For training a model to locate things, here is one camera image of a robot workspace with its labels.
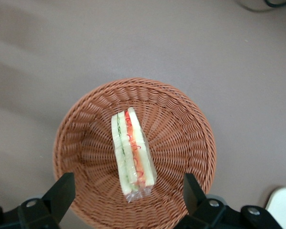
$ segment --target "black clamp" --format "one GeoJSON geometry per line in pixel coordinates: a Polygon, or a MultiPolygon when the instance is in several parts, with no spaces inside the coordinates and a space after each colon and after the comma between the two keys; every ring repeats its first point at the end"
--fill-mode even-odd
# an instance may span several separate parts
{"type": "Polygon", "coordinates": [[[186,215],[174,229],[282,229],[270,213],[258,206],[237,212],[221,201],[207,198],[193,174],[184,175],[186,215]]]}
{"type": "Polygon", "coordinates": [[[74,174],[65,173],[41,199],[26,200],[6,213],[0,207],[0,229],[59,229],[74,199],[74,174]]]}

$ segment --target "wicker basket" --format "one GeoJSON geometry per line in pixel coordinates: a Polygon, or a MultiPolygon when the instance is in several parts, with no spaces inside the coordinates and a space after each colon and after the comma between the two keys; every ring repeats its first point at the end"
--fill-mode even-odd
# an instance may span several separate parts
{"type": "Polygon", "coordinates": [[[132,78],[102,85],[67,113],[54,146],[56,179],[75,173],[71,208],[97,229],[172,228],[186,213],[183,175],[193,173],[204,192],[213,181],[216,149],[201,110],[174,87],[132,78]],[[111,116],[133,106],[157,170],[151,196],[127,203],[115,161],[111,116]]]}

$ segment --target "white object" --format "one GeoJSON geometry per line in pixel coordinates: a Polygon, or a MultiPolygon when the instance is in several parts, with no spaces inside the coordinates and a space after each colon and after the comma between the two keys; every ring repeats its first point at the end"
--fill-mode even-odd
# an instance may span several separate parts
{"type": "Polygon", "coordinates": [[[275,190],[267,203],[266,210],[286,229],[286,187],[275,190]]]}

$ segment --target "black cable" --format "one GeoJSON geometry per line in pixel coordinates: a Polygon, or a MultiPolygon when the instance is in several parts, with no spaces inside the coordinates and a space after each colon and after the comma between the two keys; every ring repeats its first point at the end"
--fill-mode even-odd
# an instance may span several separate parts
{"type": "Polygon", "coordinates": [[[279,4],[273,4],[273,3],[269,2],[269,0],[264,0],[264,2],[267,4],[267,6],[270,6],[272,8],[279,8],[279,7],[286,6],[286,1],[283,3],[279,3],[279,4]]]}

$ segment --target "bread slice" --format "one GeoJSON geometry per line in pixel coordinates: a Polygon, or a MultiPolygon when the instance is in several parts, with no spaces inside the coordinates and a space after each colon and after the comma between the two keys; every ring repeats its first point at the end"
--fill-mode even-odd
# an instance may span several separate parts
{"type": "Polygon", "coordinates": [[[129,183],[127,171],[126,171],[126,162],[124,156],[124,150],[122,147],[122,142],[119,134],[119,127],[118,127],[118,115],[114,115],[111,118],[111,130],[112,130],[112,138],[114,143],[114,152],[116,157],[116,162],[118,165],[118,172],[119,172],[119,180],[122,188],[123,194],[129,195],[132,191],[132,187],[129,183]]]}
{"type": "Polygon", "coordinates": [[[128,180],[130,184],[135,184],[137,183],[138,177],[133,161],[132,148],[129,143],[129,137],[127,136],[127,124],[124,111],[118,113],[118,124],[120,125],[121,129],[120,138],[124,149],[128,180]]]}

